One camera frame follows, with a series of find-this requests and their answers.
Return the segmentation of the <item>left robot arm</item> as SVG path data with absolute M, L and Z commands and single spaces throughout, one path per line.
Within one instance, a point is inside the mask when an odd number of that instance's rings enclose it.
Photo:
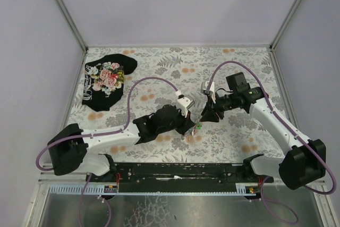
M 127 128 L 94 131 L 70 124 L 48 143 L 48 152 L 56 176 L 77 171 L 102 176 L 114 168 L 110 148 L 151 142 L 172 130 L 184 135 L 193 127 L 190 114 L 183 115 L 175 106 L 164 105 L 155 113 L 133 120 Z

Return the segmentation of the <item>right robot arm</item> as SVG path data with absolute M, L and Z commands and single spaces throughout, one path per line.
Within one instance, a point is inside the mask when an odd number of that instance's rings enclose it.
M 260 122 L 284 154 L 284 158 L 264 154 L 246 158 L 243 164 L 249 172 L 280 178 L 292 190 L 325 176 L 326 168 L 321 162 L 326 159 L 326 146 L 321 140 L 311 140 L 301 133 L 276 111 L 261 87 L 250 86 L 242 72 L 230 75 L 226 80 L 231 91 L 224 96 L 218 95 L 212 82 L 201 84 L 201 92 L 207 96 L 207 103 L 200 121 L 219 122 L 226 111 L 243 109 Z

